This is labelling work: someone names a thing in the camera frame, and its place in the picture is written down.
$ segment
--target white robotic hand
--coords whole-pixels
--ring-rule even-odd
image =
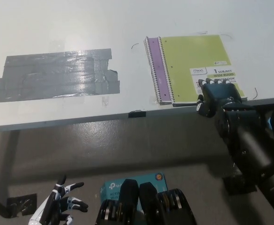
[[[59,225],[60,221],[65,221],[64,225],[73,224],[73,217],[62,214],[66,210],[80,210],[88,212],[88,205],[80,199],[74,197],[64,197],[75,188],[84,185],[83,182],[64,187],[66,176],[63,176],[53,188],[51,194],[40,205],[29,221],[29,225]]]

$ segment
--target spiral binding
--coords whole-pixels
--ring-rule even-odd
[[[164,65],[164,70],[165,70],[165,74],[166,74],[166,80],[167,80],[167,84],[168,84],[168,90],[169,90],[169,94],[170,94],[170,99],[171,102],[175,102],[174,99],[174,94],[173,94],[173,89],[171,86],[171,81],[170,81],[170,77],[169,77],[169,71],[168,71],[168,67],[167,67],[167,62],[165,59],[165,53],[164,53],[164,49],[163,49],[163,44],[162,44],[162,39],[161,37],[158,37],[159,40],[159,46],[160,46],[160,51],[161,51],[161,55],[162,55],[162,61],[163,61],[163,65]]]
[[[154,62],[153,62],[153,59],[152,59],[152,54],[151,54],[150,47],[149,47],[148,37],[146,37],[146,39],[144,40],[144,45],[145,45],[145,48],[146,48],[146,53],[147,53],[148,61],[149,61],[149,64],[150,64],[151,76],[152,76],[152,80],[154,82],[156,99],[157,99],[158,103],[160,104],[162,102],[162,98],[161,98],[161,93],[160,93],[160,89],[159,89],[159,86],[158,86],[158,81],[157,81],[157,77],[156,77],[156,71],[155,71]]]

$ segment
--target notebook cover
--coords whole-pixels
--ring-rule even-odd
[[[162,37],[162,58],[173,104],[196,104],[198,80],[229,79],[241,97],[234,68],[219,35]]]

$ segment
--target white table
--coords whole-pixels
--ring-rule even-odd
[[[120,80],[120,94],[0,103],[0,130],[194,112],[155,103],[143,40],[202,31],[223,34],[249,103],[274,103],[274,0],[0,0],[0,77],[8,55],[111,48]]]

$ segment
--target spiral notebook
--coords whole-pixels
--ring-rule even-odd
[[[151,76],[156,92],[156,99],[160,105],[171,104],[159,40],[157,37],[146,37],[144,40],[144,45],[150,64]]]
[[[159,37],[173,106],[195,105],[199,79],[229,79],[238,89],[237,76],[219,35]]]

